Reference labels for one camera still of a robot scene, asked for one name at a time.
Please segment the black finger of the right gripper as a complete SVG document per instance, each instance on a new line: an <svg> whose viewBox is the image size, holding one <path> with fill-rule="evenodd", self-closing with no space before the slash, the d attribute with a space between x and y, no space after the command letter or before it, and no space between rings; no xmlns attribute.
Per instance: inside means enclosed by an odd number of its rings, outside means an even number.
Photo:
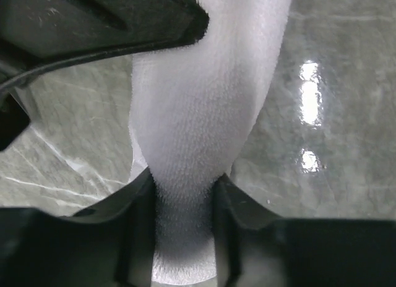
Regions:
<svg viewBox="0 0 396 287"><path fill-rule="evenodd" d="M192 45L196 0L1 0L1 91L65 67Z"/></svg>

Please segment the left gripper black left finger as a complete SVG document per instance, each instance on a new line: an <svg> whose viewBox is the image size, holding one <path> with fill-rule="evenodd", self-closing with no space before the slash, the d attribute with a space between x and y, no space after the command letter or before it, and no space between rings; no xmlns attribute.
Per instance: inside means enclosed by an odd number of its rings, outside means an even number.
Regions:
<svg viewBox="0 0 396 287"><path fill-rule="evenodd" d="M149 170L72 216L1 209L1 285L150 286L155 183Z"/></svg>

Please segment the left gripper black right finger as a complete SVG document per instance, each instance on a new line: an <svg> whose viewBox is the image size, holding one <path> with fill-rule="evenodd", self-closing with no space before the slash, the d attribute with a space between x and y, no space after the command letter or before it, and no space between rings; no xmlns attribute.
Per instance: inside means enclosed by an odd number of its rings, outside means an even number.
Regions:
<svg viewBox="0 0 396 287"><path fill-rule="evenodd" d="M212 188L218 286L394 286L395 222L286 218L228 176Z"/></svg>

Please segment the white terry towel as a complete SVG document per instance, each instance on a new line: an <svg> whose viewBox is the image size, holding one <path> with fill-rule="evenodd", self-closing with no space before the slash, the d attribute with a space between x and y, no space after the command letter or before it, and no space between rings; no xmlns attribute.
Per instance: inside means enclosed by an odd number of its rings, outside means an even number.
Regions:
<svg viewBox="0 0 396 287"><path fill-rule="evenodd" d="M196 0L208 13L196 44L132 57L131 179L157 186L152 280L190 285L216 275L211 187L257 121L292 0Z"/></svg>

